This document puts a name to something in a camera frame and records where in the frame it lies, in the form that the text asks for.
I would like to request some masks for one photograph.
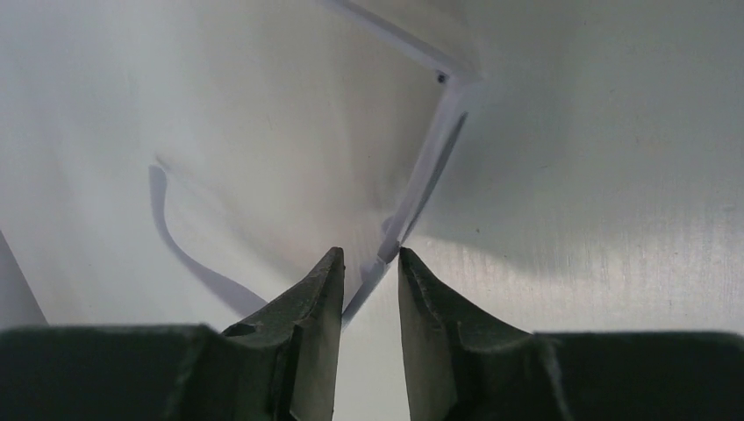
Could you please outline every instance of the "metal jaw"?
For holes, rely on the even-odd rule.
[[[408,249],[400,252],[398,287],[412,421],[744,414],[738,335],[531,335],[450,289]]]
[[[344,258],[224,335],[206,326],[0,335],[0,419],[330,420]]]

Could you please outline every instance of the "white surface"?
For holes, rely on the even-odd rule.
[[[409,243],[435,273],[528,330],[744,332],[744,4],[405,4],[376,8],[490,79]],[[168,203],[210,268],[354,264],[439,94],[307,1],[0,7],[0,226],[53,323],[234,319],[157,237],[156,154],[220,203]],[[337,419],[407,419],[396,290],[344,334]]]

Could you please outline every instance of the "white background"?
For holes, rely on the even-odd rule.
[[[363,3],[489,80],[408,244],[443,280],[527,330],[744,332],[742,2]],[[6,0],[0,41],[0,228],[50,323],[238,317],[158,237],[158,159],[205,266],[267,299],[330,246],[356,268],[439,94],[308,0]],[[336,419],[407,419],[396,290]]]

